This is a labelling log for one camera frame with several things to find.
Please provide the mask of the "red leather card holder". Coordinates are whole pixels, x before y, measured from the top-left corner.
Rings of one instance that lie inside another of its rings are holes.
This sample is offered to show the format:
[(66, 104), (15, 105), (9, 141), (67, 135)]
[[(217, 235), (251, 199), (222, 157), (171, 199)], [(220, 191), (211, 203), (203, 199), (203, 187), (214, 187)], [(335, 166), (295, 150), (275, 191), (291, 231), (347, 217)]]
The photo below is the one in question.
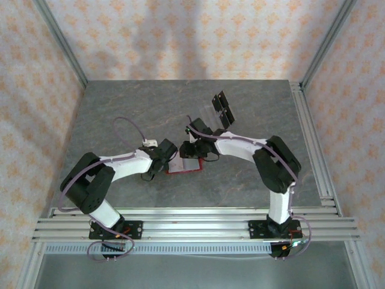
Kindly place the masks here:
[(176, 156), (168, 164), (166, 174), (189, 173), (202, 170), (202, 162), (198, 158), (181, 158)]

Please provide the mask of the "black controller board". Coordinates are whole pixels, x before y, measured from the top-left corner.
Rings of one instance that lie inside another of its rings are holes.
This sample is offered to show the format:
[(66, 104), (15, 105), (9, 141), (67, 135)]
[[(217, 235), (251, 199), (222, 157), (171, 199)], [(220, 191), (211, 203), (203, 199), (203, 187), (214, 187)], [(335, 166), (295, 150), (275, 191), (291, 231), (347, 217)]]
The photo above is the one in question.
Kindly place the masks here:
[(271, 256), (274, 259), (286, 260), (301, 255), (309, 247), (308, 240), (272, 243)]
[(117, 259), (126, 253), (125, 244), (102, 242), (100, 246), (102, 256), (106, 259)]

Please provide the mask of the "aluminium rail beam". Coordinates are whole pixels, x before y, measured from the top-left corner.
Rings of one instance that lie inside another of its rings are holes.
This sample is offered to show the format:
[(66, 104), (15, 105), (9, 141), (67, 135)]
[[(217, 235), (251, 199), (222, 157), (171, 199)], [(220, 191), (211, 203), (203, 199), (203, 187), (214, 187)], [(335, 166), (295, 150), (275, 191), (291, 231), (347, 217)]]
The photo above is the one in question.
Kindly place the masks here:
[[(127, 220), (143, 221), (142, 241), (216, 242), (247, 241), (248, 221), (264, 220), (266, 208), (120, 208)], [(303, 217), (301, 228), (313, 241), (359, 240), (361, 233), (352, 217), (342, 217), (336, 207), (296, 207)], [(90, 219), (80, 212), (54, 209), (50, 218), (38, 220), (33, 241), (88, 241)]]

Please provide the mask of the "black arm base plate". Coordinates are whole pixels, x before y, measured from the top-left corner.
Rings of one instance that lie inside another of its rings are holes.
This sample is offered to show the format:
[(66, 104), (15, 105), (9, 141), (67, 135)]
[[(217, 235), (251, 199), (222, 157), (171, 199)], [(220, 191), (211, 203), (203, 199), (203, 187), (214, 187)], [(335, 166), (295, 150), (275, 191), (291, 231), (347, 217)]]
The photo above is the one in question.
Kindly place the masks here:
[(287, 222), (277, 224), (270, 220), (250, 220), (248, 231), (251, 239), (297, 239), (303, 233), (298, 220), (289, 219)]
[(114, 232), (109, 232), (97, 223), (92, 222), (88, 237), (91, 240), (122, 240), (124, 239), (122, 234), (125, 234), (133, 240), (140, 240), (143, 233), (143, 221), (119, 221), (110, 230)]

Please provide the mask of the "aluminium side rail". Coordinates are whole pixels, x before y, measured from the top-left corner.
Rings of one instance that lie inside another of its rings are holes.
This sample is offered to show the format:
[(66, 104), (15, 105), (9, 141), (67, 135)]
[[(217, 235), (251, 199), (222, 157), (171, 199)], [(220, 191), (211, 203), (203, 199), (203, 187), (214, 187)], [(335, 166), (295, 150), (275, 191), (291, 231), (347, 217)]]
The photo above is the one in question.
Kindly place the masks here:
[(316, 133), (316, 128), (312, 119), (310, 108), (306, 101), (306, 96), (302, 91), (299, 82), (291, 81), (289, 85), (294, 99), (294, 104), (297, 109), (298, 118), (301, 124), (301, 129), (304, 135), (321, 202), (324, 203), (325, 201), (333, 201), (334, 207), (336, 208), (336, 214), (339, 217), (343, 217), (343, 212), (337, 198), (336, 190), (329, 169), (322, 153), (321, 144)]

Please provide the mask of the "aluminium frame post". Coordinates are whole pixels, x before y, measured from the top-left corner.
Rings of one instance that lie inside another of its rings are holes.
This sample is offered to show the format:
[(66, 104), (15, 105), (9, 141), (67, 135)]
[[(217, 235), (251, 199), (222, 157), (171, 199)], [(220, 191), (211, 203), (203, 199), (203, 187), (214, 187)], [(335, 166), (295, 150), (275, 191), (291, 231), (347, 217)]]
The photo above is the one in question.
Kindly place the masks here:
[(88, 84), (88, 79), (80, 63), (78, 62), (78, 59), (76, 58), (75, 53), (70, 47), (70, 43), (68, 42), (54, 14), (52, 13), (48, 3), (46, 2), (46, 0), (32, 0), (32, 1), (36, 6), (36, 8), (38, 9), (38, 12), (40, 13), (41, 17), (45, 21), (46, 25), (48, 26), (50, 33), (52, 34), (58, 46), (60, 47), (62, 53), (64, 54), (64, 57), (69, 62), (79, 83), (82, 85), (83, 88), (86, 88)]
[(336, 14), (336, 17), (332, 21), (325, 37), (323, 38), (315, 56), (313, 57), (309, 68), (306, 70), (302, 81), (300, 82), (301, 90), (306, 91), (315, 74), (317, 73), (322, 61), (326, 57), (328, 50), (336, 40), (340, 30), (342, 29), (345, 21), (348, 19), (352, 9), (354, 8), (357, 0), (343, 0), (342, 6)]

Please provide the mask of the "aluminium frame leg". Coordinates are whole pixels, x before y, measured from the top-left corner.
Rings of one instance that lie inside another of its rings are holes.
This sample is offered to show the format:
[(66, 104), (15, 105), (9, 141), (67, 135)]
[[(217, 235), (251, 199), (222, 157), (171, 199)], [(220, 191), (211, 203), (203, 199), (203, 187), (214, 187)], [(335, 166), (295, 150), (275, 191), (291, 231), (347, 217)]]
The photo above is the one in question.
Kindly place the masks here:
[(351, 240), (344, 244), (357, 288), (377, 289), (362, 242)]
[(46, 243), (33, 243), (22, 267), (16, 289), (34, 289), (46, 251)]

